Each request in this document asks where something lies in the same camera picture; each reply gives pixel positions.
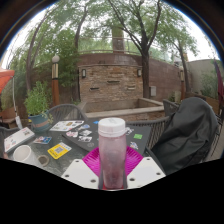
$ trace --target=green leaves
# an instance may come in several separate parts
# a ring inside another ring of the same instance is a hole
[[[28,92],[24,102],[29,115],[39,115],[49,109],[51,103],[51,89],[48,88],[47,82],[36,82],[36,86]]]

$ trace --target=clear plastic bottle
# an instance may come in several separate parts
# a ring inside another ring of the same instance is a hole
[[[103,181],[107,189],[121,189],[127,150],[125,121],[105,118],[98,123],[99,153]]]

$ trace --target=white bottle cap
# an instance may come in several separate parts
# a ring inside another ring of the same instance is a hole
[[[121,118],[104,118],[98,123],[98,133],[103,137],[119,137],[125,132],[125,121]]]

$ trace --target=potted plant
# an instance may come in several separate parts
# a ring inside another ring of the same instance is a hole
[[[36,86],[27,93],[25,107],[28,118],[32,120],[35,131],[47,129],[52,122],[52,117],[48,116],[48,110],[51,103],[51,91],[47,87],[47,82],[36,82]]]

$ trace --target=yellow book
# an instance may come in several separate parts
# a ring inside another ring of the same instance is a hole
[[[70,151],[72,148],[64,144],[63,142],[55,145],[54,147],[48,149],[48,153],[54,158],[58,159],[63,156],[65,153]]]

